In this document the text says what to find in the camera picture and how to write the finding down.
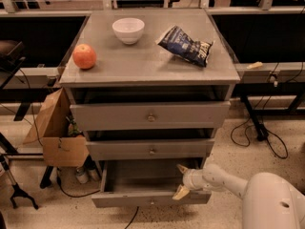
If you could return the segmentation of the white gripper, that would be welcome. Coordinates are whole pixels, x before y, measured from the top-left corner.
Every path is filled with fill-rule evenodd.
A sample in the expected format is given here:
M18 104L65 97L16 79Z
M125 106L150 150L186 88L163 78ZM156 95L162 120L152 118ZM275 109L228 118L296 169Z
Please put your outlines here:
M179 185L176 192L173 195L174 200L181 200L190 190L199 190L204 187L205 181L203 178L202 170L188 169L184 165L177 164L177 169L183 175L183 184Z

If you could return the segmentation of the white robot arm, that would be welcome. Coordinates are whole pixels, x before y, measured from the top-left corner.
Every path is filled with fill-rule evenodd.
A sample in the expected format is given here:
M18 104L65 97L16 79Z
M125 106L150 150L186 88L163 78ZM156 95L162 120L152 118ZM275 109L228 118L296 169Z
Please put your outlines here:
M178 164L177 168L183 177L174 200L190 191L227 189L242 200L242 229L305 229L305 196L278 175L258 173L246 180L216 164L203 169Z

